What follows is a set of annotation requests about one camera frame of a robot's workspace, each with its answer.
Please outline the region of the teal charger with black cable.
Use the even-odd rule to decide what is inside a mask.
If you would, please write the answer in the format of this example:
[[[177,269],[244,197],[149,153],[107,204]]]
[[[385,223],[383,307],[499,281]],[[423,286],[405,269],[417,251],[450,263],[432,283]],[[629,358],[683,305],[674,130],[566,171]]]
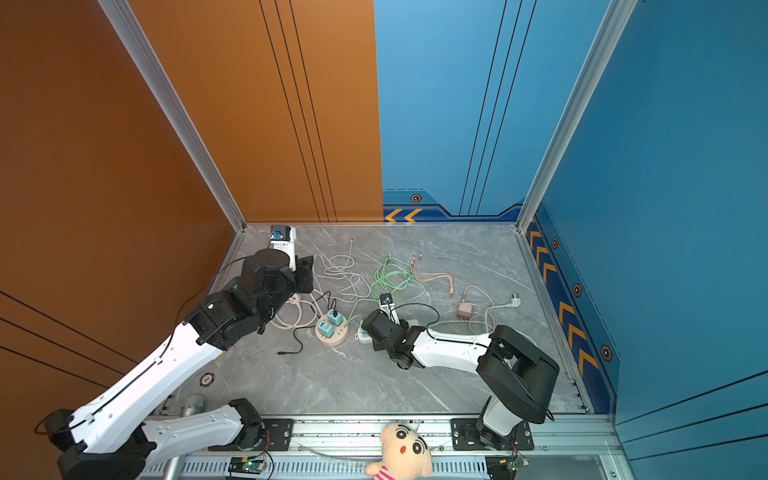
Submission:
[[[341,326],[344,323],[343,315],[336,310],[330,310],[327,314],[327,319],[335,327]]]

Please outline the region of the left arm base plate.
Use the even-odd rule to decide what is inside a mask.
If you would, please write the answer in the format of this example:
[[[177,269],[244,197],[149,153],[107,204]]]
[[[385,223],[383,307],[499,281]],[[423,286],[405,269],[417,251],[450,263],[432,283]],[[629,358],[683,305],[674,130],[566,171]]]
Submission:
[[[208,447],[209,451],[285,452],[289,450],[294,420],[273,418],[247,425],[230,443]]]

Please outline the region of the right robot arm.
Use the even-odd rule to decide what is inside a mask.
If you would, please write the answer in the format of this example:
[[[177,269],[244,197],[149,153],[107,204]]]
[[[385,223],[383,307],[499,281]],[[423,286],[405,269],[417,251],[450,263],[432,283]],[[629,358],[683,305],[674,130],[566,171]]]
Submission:
[[[499,325],[481,335],[434,332],[399,320],[395,308],[381,307],[361,328],[373,348],[385,351],[402,370],[448,368],[477,374],[491,395],[470,431],[487,449],[513,450],[522,424],[543,424],[551,417],[560,367],[512,327]]]

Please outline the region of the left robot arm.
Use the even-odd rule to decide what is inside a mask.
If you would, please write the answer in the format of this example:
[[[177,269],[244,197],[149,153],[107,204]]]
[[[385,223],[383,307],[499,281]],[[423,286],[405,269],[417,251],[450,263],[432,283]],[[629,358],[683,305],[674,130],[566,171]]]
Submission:
[[[243,260],[241,273],[185,315],[171,335],[128,374],[90,403],[60,409],[43,421],[61,454],[64,479],[135,479],[159,462],[211,446],[259,446],[261,415],[247,399],[207,413],[169,420],[150,415],[200,368],[241,338],[261,334],[295,294],[313,290],[311,256],[262,249]]]

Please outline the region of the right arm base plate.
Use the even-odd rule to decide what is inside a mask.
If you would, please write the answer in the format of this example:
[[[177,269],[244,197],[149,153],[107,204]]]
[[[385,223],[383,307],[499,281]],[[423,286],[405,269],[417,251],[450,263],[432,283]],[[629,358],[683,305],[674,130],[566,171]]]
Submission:
[[[535,448],[530,425],[525,421],[518,423],[506,435],[483,426],[480,419],[475,418],[453,418],[450,427],[456,451],[532,451]]]

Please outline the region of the pink charger block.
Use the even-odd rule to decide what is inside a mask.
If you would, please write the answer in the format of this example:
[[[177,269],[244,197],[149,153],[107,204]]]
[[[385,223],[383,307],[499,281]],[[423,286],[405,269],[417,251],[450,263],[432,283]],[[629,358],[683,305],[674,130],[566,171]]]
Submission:
[[[473,317],[474,305],[469,302],[461,302],[457,307],[457,317],[462,320],[469,320]]]

